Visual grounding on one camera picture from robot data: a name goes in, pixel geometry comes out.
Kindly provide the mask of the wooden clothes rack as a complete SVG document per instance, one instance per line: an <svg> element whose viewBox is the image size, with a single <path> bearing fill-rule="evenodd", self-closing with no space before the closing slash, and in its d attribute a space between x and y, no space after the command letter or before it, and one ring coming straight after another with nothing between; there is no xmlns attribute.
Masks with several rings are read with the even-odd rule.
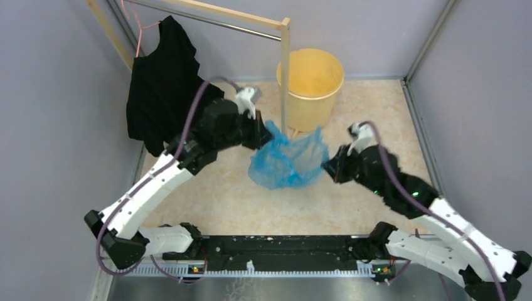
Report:
<svg viewBox="0 0 532 301"><path fill-rule="evenodd" d="M197 14L186 13L184 11L179 11L175 9L165 8L162 6L156 6L145 1L132 1L132 4L137 4L143 7L155 9L158 11L167 12L170 14L176 14L178 16L183 16L188 19L193 19L201 21L203 23L213 24L222 28L228 28L234 31L239 31L242 33L251 34L254 36L259 36L269 40L278 41L281 45L281 61L279 65L280 70L280 102L281 102L281 131L286 134L288 129L288 108L287 100L289 98L289 74L290 74L290 18L284 18L281 21L276 21L266 17L256 16L249 13L244 13L241 11L236 11L234 9L223 8L221 6L215 6L213 4L206 4L200 1L188 1L188 0L173 0L169 1L169 4L179 5L190 9L195 9L204 13L211 13L216 16L221 16L229 19L234 19L250 24L255 24L257 26L262 26L265 28L274 29L280 32L280 36L274 36L271 34L266 34L259 31L254 31L248 28L243 28L235 26L232 24L224 23L214 19L202 17ZM132 70L133 67L133 56L129 53L125 44L120 40L118 33L115 31L111 25L109 19L103 12L103 9L99 6L97 1L94 0L85 0L85 4L91 10L95 19L103 29L105 35L108 37L109 41L112 43L117 54L120 56L122 61L128 70Z"/></svg>

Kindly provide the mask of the yellow plastic trash bin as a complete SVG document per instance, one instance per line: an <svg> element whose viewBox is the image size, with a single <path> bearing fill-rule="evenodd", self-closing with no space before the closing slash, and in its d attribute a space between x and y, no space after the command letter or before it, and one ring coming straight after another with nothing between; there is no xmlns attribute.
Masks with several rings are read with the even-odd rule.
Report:
<svg viewBox="0 0 532 301"><path fill-rule="evenodd" d="M276 74L278 87L279 65ZM325 126L343 83L344 68L334 55L316 48L291 51L288 129L310 132Z"/></svg>

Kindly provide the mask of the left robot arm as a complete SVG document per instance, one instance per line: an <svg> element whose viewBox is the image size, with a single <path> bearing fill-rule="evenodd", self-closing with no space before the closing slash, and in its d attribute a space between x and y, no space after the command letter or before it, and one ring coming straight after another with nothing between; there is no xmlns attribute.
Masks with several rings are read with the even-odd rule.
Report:
<svg viewBox="0 0 532 301"><path fill-rule="evenodd" d="M189 223L146 228L142 224L173 191L194 178L218 153L238 145L256 150L273 135L265 128L253 100L219 99L201 118L186 123L155 165L109 207L91 210L84 221L97 239L96 254L105 252L119 270L144 257L180 253L194 259L201 251L201 233Z"/></svg>

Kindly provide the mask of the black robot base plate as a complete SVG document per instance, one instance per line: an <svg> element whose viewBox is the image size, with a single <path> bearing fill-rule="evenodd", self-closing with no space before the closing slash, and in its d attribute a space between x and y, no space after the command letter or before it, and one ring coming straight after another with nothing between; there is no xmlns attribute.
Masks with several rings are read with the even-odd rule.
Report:
<svg viewBox="0 0 532 301"><path fill-rule="evenodd" d="M363 263L392 266L398 260L376 239L356 235L204 236L162 259L198 261L209 272L243 271L248 263L258 272L355 271Z"/></svg>

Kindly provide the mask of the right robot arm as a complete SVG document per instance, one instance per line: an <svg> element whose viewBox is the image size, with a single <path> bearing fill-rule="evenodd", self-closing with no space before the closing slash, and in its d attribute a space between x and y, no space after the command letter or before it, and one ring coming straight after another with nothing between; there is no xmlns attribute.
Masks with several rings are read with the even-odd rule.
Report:
<svg viewBox="0 0 532 301"><path fill-rule="evenodd" d="M423 179L404 173L398 157L372 145L361 152L342 145L322 163L335 183L356 182L382 198L392 211L423 226L441 240L429 243L379 222L368 241L375 258L404 258L433 270L462 287L474 300L516 300L519 278L531 267L531 255L493 242L463 218Z"/></svg>

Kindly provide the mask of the blue plastic trash bag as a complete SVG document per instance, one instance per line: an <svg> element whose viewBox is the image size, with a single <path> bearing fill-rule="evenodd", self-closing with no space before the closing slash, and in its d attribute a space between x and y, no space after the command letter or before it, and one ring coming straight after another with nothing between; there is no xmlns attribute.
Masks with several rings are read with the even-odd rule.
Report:
<svg viewBox="0 0 532 301"><path fill-rule="evenodd" d="M269 190L302 189L317 182L322 163L330 159L321 127L289 139L273 121L266 121L265 126L273 139L250 158L249 178Z"/></svg>

